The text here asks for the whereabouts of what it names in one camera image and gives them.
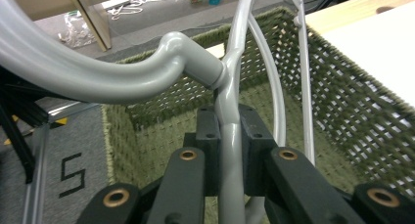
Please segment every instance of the black logo on floor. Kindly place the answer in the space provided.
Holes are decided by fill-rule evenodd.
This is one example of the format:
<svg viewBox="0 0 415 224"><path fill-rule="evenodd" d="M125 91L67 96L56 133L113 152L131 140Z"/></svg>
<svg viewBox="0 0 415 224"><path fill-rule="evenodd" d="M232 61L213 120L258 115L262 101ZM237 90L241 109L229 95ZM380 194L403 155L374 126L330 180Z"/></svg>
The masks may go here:
<svg viewBox="0 0 415 224"><path fill-rule="evenodd" d="M76 172L73 172L73 173L70 173L70 174L65 174L66 163L68 161L71 161L71 160L73 160L77 157L81 157L81 156L82 156L82 153L78 153L78 154L75 154L73 156L65 157L65 158L62 159L61 182L65 181L65 180L68 180L68 179L71 179L73 177L78 177L80 179L80 184L79 184L79 186L77 186L75 188L72 188L72 189L69 189L67 191L64 191L64 192L60 193L59 198L69 196L70 194L73 194L73 193L75 193L75 192L77 192L77 191L79 191L79 190L81 190L85 187L85 169L81 169L79 171L76 171Z"/></svg>

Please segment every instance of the green basket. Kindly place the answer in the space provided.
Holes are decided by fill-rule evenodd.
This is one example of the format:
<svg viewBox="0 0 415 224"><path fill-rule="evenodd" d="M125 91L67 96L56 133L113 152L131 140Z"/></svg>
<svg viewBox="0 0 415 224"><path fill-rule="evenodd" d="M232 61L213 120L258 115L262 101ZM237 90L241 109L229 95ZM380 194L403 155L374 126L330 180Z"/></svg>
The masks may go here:
<svg viewBox="0 0 415 224"><path fill-rule="evenodd" d="M284 8L256 17L284 88L287 145L302 150L300 54L293 18ZM204 47L226 44L229 30L225 25L193 39ZM314 31L308 34L318 170L347 192L359 183L378 180L414 197L414 110ZM153 52L121 63L142 61ZM241 103L254 107L271 129L269 83L249 32L240 90ZM151 101L103 106L110 182L144 187L159 178L170 154L182 147L184 133L196 130L196 109L209 104L212 92L183 76ZM215 200L209 200L207 216L215 209Z"/></svg>

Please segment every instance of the woven basket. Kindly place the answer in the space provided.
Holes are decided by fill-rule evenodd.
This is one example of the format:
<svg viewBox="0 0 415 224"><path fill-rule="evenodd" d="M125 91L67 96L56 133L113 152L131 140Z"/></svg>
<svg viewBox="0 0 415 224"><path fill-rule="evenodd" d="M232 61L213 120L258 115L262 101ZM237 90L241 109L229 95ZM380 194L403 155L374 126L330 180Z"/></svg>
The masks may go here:
<svg viewBox="0 0 415 224"><path fill-rule="evenodd" d="M277 8L256 17L281 76L287 115L287 145L302 150L300 55L294 15ZM224 42L230 26L193 39L204 47ZM311 29L308 31L316 166L327 180L352 192L379 180L414 197L414 110ZM150 51L121 63L142 61ZM254 107L271 129L272 103L265 66L247 35L242 59L241 103ZM159 178L185 132L196 130L196 109L212 104L212 93L183 77L151 101L103 106L110 182L144 187ZM215 200L206 216L214 219Z"/></svg>

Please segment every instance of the tube bend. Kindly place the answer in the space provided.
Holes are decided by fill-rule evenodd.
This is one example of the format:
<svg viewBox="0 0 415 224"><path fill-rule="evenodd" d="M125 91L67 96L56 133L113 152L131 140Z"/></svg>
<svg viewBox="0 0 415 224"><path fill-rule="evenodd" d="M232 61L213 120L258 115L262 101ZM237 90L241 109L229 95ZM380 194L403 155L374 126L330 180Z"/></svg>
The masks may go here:
<svg viewBox="0 0 415 224"><path fill-rule="evenodd" d="M161 39L149 59L130 65L100 62L63 46L35 26L14 0L0 0L0 66L76 100L127 104L149 99L185 72L206 87L219 86L224 64L180 32Z"/></svg>

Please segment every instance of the blue object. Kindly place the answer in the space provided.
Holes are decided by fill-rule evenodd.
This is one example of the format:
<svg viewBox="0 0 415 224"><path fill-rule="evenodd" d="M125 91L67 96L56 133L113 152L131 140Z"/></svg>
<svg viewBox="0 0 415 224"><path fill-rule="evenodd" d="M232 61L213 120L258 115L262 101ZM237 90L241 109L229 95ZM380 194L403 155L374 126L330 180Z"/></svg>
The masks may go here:
<svg viewBox="0 0 415 224"><path fill-rule="evenodd" d="M220 0L208 0L208 3L210 5L214 5L214 6L219 5L219 2L220 2Z"/></svg>

